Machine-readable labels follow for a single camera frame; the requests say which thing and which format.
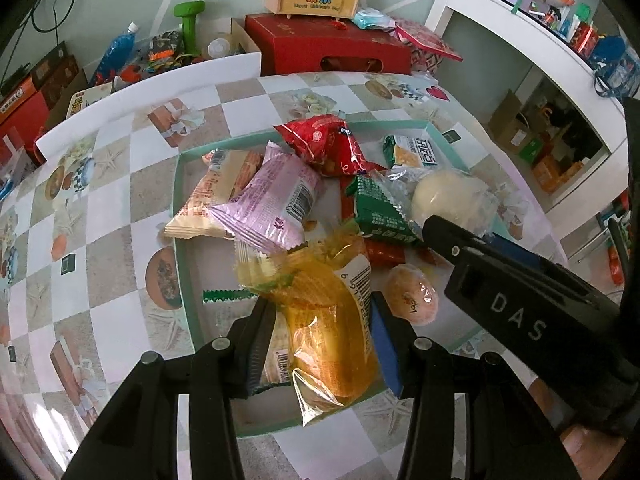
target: blue plastic bottle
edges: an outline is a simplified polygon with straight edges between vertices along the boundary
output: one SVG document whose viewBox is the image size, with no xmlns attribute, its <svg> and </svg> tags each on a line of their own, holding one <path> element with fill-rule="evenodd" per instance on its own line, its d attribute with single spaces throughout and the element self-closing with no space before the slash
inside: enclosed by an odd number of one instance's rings
<svg viewBox="0 0 640 480">
<path fill-rule="evenodd" d="M 96 86 L 107 81 L 113 81 L 113 78 L 120 71 L 129 59 L 136 44 L 136 32 L 138 26 L 135 23 L 129 25 L 129 29 L 119 35 L 109 45 L 107 51 L 102 56 L 98 68 L 95 69 L 94 75 L 89 81 L 89 86 Z"/>
</svg>

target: wall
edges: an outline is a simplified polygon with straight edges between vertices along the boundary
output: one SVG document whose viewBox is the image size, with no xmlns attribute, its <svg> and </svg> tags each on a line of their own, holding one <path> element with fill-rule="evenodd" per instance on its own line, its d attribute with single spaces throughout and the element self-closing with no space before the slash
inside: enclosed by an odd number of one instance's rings
<svg viewBox="0 0 640 480">
<path fill-rule="evenodd" d="M 34 16 L 40 28 L 53 26 L 52 4 L 43 0 Z M 76 0 L 69 19 L 59 29 L 61 40 L 66 40 L 70 51 L 85 66 L 100 58 L 108 43 L 124 31 L 129 22 L 140 26 L 139 38 L 152 32 L 176 27 L 173 16 L 176 3 L 189 0 Z M 202 17 L 215 19 L 225 16 L 241 17 L 262 10 L 261 0 L 205 0 L 207 9 Z M 587 2 L 595 9 L 597 0 Z M 58 0 L 58 17 L 68 8 L 70 0 Z M 418 22 L 424 22 L 433 0 L 364 0 L 375 8 Z M 445 38 L 465 57 L 462 63 L 446 61 L 438 72 L 445 88 L 457 96 L 463 105 L 480 120 L 487 118 L 500 102 L 507 88 L 517 88 L 529 69 L 529 64 L 518 52 L 478 25 L 462 16 L 454 16 Z M 15 39 L 0 57 L 0 70 L 4 72 Z M 37 62 L 56 44 L 55 34 L 39 34 L 28 23 L 18 44 L 7 74 L 20 64 Z M 484 57 L 480 51 L 488 52 Z"/>
</svg>

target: red snack package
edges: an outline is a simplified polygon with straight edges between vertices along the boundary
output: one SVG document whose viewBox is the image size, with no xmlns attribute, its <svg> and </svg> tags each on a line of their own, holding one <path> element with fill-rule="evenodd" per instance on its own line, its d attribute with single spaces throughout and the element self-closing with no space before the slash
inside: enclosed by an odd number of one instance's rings
<svg viewBox="0 0 640 480">
<path fill-rule="evenodd" d="M 344 190 L 352 180 L 350 176 L 340 177 L 340 216 L 343 220 L 353 218 L 353 195 L 346 196 L 344 194 Z M 364 238 L 364 247 L 372 267 L 395 267 L 404 264 L 404 247 L 402 245 Z"/>
<path fill-rule="evenodd" d="M 347 123 L 327 114 L 274 126 L 296 155 L 322 176 L 368 173 L 386 168 L 365 160 Z"/>
</svg>

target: white raised table edge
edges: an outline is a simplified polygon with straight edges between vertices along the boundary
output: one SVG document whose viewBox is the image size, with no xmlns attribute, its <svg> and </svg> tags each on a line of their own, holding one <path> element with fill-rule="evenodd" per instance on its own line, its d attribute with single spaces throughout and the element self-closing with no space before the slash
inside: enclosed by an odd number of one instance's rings
<svg viewBox="0 0 640 480">
<path fill-rule="evenodd" d="M 553 205 L 546 216 L 558 237 L 563 238 L 627 186 L 624 111 L 616 99 L 596 94 L 593 72 L 564 41 L 524 13 L 512 14 L 512 7 L 502 0 L 435 0 L 425 25 L 442 35 L 453 12 L 459 12 L 492 31 L 529 58 L 564 92 L 611 152 L 606 158 L 594 157 L 574 182 L 552 195 Z"/>
</svg>

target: red box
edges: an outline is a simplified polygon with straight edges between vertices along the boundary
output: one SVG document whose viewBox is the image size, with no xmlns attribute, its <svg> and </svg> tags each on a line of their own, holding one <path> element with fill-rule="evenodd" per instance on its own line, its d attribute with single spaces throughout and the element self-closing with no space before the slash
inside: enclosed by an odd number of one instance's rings
<svg viewBox="0 0 640 480">
<path fill-rule="evenodd" d="M 386 32 L 361 30 L 351 22 L 248 14 L 244 29 L 262 52 L 262 75 L 328 70 L 411 73 L 408 46 Z"/>
<path fill-rule="evenodd" d="M 6 135 L 10 135 L 10 138 L 18 135 L 26 149 L 31 151 L 34 140 L 49 117 L 49 111 L 60 99 L 63 89 L 77 74 L 76 58 L 68 56 L 43 83 L 40 90 L 22 102 L 0 124 L 0 139 Z"/>
</svg>

